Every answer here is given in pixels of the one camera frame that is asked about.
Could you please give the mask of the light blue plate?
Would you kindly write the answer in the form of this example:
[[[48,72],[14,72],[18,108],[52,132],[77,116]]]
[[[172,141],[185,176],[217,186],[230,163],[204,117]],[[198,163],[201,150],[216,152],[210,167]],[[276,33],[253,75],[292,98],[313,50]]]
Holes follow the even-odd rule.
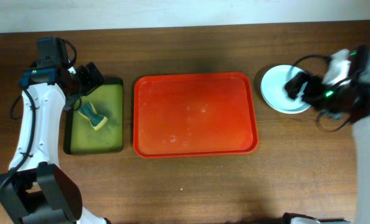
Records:
[[[292,100],[288,97],[284,86],[298,72],[302,72],[302,69],[291,65],[277,65],[270,68],[262,77],[260,84],[261,93],[265,102]],[[301,101],[301,94],[293,101]]]

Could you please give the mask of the yellow green sponge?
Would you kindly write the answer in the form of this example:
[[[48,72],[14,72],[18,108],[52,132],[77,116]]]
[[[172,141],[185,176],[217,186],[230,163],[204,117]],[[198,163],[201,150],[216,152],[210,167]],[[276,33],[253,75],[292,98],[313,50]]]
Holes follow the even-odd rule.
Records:
[[[96,111],[96,108],[91,102],[83,104],[78,109],[78,114],[88,120],[92,128],[96,131],[103,127],[108,121],[108,118],[106,116],[99,114]]]

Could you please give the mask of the green plate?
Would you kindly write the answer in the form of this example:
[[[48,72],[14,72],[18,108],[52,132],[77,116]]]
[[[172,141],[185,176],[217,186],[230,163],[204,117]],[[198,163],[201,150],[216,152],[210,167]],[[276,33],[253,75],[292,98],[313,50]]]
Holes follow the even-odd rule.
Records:
[[[308,103],[293,100],[266,101],[266,103],[275,111],[285,114],[302,113],[311,106]]]

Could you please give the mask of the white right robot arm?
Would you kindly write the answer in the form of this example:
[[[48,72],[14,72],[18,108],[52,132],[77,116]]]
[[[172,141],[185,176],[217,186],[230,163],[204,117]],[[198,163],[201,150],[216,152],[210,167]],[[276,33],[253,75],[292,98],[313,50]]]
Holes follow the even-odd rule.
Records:
[[[355,223],[370,223],[370,45],[322,56],[328,64],[324,77],[309,72],[287,73],[289,98],[311,105],[320,116],[348,114],[356,146],[358,201]]]

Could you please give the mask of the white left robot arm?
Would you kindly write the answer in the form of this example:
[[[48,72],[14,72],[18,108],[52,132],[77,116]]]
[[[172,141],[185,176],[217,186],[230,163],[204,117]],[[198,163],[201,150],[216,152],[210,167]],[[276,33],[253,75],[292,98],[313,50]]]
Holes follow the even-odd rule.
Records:
[[[108,223],[83,207],[77,185],[60,169],[60,117],[105,81],[90,62],[28,68],[19,80],[23,114],[16,152],[0,174],[0,203],[13,223]]]

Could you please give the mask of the black tray with green water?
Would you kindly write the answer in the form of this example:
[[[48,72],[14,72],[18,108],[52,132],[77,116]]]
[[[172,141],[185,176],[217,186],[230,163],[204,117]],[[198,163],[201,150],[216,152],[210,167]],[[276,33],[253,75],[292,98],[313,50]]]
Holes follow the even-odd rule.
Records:
[[[80,113],[79,106],[91,103],[98,114],[107,118],[96,130]],[[66,113],[63,149],[66,154],[86,155],[120,152],[123,148],[123,81],[108,77],[104,85],[75,104]]]

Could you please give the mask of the red plastic tray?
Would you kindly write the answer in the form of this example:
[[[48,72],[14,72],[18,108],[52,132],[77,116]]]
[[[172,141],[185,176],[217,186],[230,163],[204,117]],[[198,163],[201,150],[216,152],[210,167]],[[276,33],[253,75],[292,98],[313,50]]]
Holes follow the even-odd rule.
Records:
[[[145,159],[247,154],[259,144],[242,72],[153,75],[133,92],[133,149]]]

